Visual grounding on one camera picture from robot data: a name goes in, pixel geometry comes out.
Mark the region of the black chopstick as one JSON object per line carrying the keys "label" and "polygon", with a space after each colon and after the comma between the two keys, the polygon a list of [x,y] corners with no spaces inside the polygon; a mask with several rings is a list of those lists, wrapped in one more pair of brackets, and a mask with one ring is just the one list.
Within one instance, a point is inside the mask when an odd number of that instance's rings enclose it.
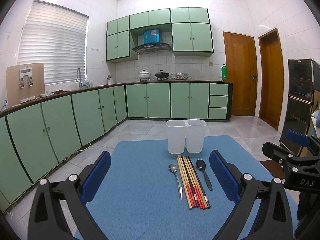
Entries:
{"label": "black chopstick", "polygon": [[200,182],[200,180],[199,180],[199,177],[198,177],[198,175],[197,175],[197,173],[196,173],[196,171],[195,171],[195,168],[194,168],[194,166],[193,166],[193,163],[192,163],[190,157],[188,157],[188,161],[189,161],[189,163],[190,163],[190,166],[191,166],[191,168],[192,168],[193,174],[194,174],[194,176],[195,176],[195,180],[196,180],[196,182],[197,182],[197,185],[198,185],[198,188],[199,188],[199,191],[200,191],[200,195],[201,195],[201,198],[202,198],[202,202],[203,202],[205,208],[210,209],[211,206],[210,206],[209,200],[208,200],[208,198],[207,198],[207,196],[206,196],[206,194],[205,194],[205,192],[204,192],[204,190],[203,190],[202,184],[201,184],[201,182]]}

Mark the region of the black plastic spoon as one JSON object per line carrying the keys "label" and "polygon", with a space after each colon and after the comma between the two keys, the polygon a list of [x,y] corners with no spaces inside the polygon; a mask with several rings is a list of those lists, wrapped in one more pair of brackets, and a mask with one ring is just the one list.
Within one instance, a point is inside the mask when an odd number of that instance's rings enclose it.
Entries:
{"label": "black plastic spoon", "polygon": [[209,191],[212,191],[213,187],[212,187],[211,181],[208,177],[208,174],[206,172],[206,163],[202,159],[198,159],[196,161],[196,167],[198,170],[202,171],[206,185],[207,185]]}

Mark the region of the light bamboo chopstick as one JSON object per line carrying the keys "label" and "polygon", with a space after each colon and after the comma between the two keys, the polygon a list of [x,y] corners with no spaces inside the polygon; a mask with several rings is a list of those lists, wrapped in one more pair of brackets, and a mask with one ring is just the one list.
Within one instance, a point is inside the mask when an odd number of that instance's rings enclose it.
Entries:
{"label": "light bamboo chopstick", "polygon": [[185,191],[185,196],[186,196],[186,199],[187,199],[187,202],[188,202],[188,207],[191,210],[193,208],[193,206],[192,206],[192,202],[190,201],[190,198],[189,198],[189,192],[188,192],[188,189],[187,189],[187,185],[185,183],[184,169],[183,169],[183,166],[182,166],[182,163],[181,163],[181,156],[180,155],[177,156],[177,162],[178,162],[178,168],[179,168],[179,171],[180,171],[180,175],[181,175],[181,178],[182,178],[182,184],[183,184],[183,188],[184,188],[184,191]]}

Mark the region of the red patterned chopstick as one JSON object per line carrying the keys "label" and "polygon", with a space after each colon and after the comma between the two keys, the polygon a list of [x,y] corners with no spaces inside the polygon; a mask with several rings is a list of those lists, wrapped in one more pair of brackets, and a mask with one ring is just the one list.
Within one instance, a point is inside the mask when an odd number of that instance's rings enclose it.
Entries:
{"label": "red patterned chopstick", "polygon": [[197,188],[196,188],[196,183],[194,182],[194,178],[193,178],[193,175],[191,173],[191,169],[189,167],[188,159],[187,159],[187,157],[183,156],[182,160],[183,160],[185,168],[187,170],[187,177],[189,179],[189,184],[190,184],[193,196],[194,196],[195,204],[200,209],[204,209],[204,205],[202,204],[201,199],[199,199],[199,195],[198,195]]}

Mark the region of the metal spoon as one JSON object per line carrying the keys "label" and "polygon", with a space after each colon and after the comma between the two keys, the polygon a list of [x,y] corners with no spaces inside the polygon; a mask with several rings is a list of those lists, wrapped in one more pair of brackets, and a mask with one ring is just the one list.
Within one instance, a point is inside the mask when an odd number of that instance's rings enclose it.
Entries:
{"label": "metal spoon", "polygon": [[178,166],[174,163],[170,163],[169,164],[169,171],[175,175],[177,188],[178,188],[178,196],[179,196],[179,199],[182,200],[183,199],[183,190],[182,190],[182,185],[181,185],[179,178],[178,178],[178,175],[177,175]]}

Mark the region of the brown wooden stool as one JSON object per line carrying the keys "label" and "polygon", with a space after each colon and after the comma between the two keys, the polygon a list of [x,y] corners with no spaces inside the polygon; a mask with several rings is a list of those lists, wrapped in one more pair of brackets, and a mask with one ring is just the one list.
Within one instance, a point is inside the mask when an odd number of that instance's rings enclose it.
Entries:
{"label": "brown wooden stool", "polygon": [[283,167],[272,160],[264,160],[260,161],[261,165],[263,165],[274,177],[278,177],[281,180],[285,179],[285,173]]}

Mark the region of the right wooden door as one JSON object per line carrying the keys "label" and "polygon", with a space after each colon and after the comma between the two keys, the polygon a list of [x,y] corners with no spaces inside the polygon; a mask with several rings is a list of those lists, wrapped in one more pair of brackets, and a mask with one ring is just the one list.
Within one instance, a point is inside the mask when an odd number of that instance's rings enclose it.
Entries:
{"label": "right wooden door", "polygon": [[261,101],[259,118],[277,129],[284,94],[283,54],[277,29],[259,37],[261,55]]}

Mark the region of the white twin utensil holder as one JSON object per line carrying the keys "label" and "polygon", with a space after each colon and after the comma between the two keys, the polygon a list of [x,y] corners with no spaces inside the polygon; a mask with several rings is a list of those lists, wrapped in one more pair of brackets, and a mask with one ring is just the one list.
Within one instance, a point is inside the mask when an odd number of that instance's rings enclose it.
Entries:
{"label": "white twin utensil holder", "polygon": [[207,123],[201,119],[169,120],[167,126],[170,154],[200,153],[203,149]]}

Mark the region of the green thermos bottle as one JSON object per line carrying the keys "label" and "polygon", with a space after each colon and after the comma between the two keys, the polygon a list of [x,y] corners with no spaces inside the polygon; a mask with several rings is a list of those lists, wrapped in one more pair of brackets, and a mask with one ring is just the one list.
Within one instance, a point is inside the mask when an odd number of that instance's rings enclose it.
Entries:
{"label": "green thermos bottle", "polygon": [[221,80],[227,81],[227,66],[225,64],[221,67]]}

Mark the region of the left wooden door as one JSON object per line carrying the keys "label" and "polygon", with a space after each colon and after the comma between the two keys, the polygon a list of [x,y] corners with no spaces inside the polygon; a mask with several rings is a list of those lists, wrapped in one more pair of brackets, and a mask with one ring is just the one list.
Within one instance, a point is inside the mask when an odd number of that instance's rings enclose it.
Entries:
{"label": "left wooden door", "polygon": [[227,81],[233,84],[231,115],[253,116],[257,101],[257,54],[254,38],[223,32]]}

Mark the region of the glass jars on counter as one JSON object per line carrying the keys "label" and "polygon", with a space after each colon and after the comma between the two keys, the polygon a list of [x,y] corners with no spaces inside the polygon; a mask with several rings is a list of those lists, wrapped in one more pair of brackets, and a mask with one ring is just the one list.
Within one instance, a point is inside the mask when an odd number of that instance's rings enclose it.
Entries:
{"label": "glass jars on counter", "polygon": [[188,73],[170,73],[170,78],[172,80],[191,80],[192,77]]}

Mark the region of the white cooking pot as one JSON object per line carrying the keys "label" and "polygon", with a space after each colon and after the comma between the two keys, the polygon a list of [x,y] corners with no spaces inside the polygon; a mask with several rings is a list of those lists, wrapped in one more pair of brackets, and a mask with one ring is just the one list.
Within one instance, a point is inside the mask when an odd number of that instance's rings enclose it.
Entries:
{"label": "white cooking pot", "polygon": [[150,80],[150,73],[146,70],[142,70],[139,72],[139,80],[140,81],[149,81]]}

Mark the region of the black range hood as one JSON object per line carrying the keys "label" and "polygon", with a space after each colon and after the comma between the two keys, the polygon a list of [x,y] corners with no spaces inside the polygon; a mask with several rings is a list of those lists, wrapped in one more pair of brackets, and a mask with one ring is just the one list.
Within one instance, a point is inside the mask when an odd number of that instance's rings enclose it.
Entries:
{"label": "black range hood", "polygon": [[168,43],[147,43],[140,46],[137,46],[136,48],[133,48],[133,51],[137,54],[149,54],[149,53],[157,53],[159,51],[171,51],[171,45]]}

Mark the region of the blue box above hood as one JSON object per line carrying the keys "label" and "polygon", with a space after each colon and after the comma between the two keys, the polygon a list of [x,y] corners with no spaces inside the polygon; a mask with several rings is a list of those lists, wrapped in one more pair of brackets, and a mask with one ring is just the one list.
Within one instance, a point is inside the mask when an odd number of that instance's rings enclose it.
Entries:
{"label": "blue box above hood", "polygon": [[161,33],[159,29],[149,29],[149,30],[143,31],[143,40],[144,40],[144,44],[160,43]]}

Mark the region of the green upper wall cabinets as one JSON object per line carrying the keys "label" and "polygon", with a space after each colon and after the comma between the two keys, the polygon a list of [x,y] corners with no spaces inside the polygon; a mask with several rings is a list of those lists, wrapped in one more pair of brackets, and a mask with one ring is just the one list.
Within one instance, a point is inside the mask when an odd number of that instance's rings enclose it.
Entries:
{"label": "green upper wall cabinets", "polygon": [[107,23],[106,61],[138,59],[133,48],[143,45],[143,31],[159,29],[161,43],[171,45],[174,56],[205,56],[214,53],[207,8],[181,7],[140,12]]}

